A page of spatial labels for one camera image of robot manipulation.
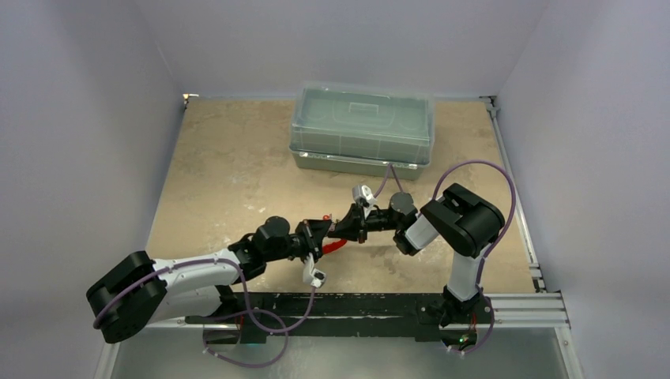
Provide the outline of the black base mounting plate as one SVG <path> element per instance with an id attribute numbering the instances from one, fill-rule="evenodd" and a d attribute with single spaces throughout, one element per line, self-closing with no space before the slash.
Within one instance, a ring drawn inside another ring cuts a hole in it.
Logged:
<path id="1" fill-rule="evenodd" d="M 442 293 L 250 293 L 258 320 L 282 328 L 307 319 L 293 336 L 409 338 L 470 347 L 491 324 L 493 307 L 477 295 L 463 304 Z"/>

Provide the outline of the aluminium frame rail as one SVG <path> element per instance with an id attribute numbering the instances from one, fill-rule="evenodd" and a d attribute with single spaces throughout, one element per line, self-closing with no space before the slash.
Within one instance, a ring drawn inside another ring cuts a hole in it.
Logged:
<path id="1" fill-rule="evenodd" d="M 555 330 L 567 324 L 559 294 L 531 292 L 530 263 L 516 228 L 516 195 L 499 165 L 499 149 L 484 103 L 435 102 L 431 162 L 417 180 L 300 168 L 289 151 L 295 100 L 189 98 L 167 179 L 152 223 L 152 259 L 213 253 L 253 233 L 269 217 L 333 222 L 353 203 L 352 188 L 369 186 L 377 206 L 397 192 L 415 206 L 457 183 L 493 204 L 506 225 L 480 263 L 480 293 L 493 307 L 491 324 L 470 347 L 409 338 L 293 336 L 307 317 L 282 328 L 257 318 L 250 293 L 438 293 L 452 272 L 454 252 L 436 238 L 404 255 L 392 231 L 348 241 L 315 267 L 321 288 L 303 282 L 299 259 L 270 262 L 263 274 L 231 286 L 232 313 L 176 317 L 146 325 L 117 342 L 120 378 L 550 378 L 563 373 Z"/>

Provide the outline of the red handled metal key tool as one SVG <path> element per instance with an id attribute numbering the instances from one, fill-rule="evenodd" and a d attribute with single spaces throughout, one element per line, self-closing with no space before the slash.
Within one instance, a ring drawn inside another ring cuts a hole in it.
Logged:
<path id="1" fill-rule="evenodd" d="M 322 247 L 322 254 L 327 255 L 329 253 L 333 253 L 339 250 L 340 248 L 344 247 L 347 244 L 347 242 L 348 241 L 346 239 L 339 239 L 334 242 L 329 242 Z"/>

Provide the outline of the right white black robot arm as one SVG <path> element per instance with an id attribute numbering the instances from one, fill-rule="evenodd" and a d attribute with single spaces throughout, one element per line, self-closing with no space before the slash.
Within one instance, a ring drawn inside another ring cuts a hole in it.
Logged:
<path id="1" fill-rule="evenodd" d="M 352 191 L 353 203 L 346 216 L 335 221 L 328 237 L 363 243 L 371 232 L 392 231 L 404 255 L 415 256 L 436 238 L 452 248 L 452 272 L 443 289 L 442 309 L 453 321 L 471 315 L 481 300 L 480 263 L 506 225 L 502 213 L 490 202 L 457 183 L 421 208 L 410 193 L 397 192 L 387 208 L 367 186 Z"/>

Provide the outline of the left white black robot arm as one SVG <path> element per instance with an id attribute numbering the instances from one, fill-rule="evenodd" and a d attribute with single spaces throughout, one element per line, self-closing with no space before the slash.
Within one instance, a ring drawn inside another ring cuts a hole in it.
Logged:
<path id="1" fill-rule="evenodd" d="M 314 273 L 331 225 L 329 219 L 303 220 L 292 231 L 286 219 L 272 216 L 255 232 L 206 255 L 152 259 L 144 250 L 133 252 L 87 290 L 93 327 L 107 343 L 117 343 L 170 318 L 227 322 L 235 315 L 233 284 L 244 285 L 281 260 L 299 259 Z"/>

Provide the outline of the clear lidded grey storage box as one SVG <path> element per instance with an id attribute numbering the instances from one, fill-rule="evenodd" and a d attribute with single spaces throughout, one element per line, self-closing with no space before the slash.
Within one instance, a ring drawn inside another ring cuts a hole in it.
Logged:
<path id="1" fill-rule="evenodd" d="M 307 82 L 295 101 L 289 151 L 300 168 L 417 180 L 435 143 L 433 96 L 357 84 Z"/>

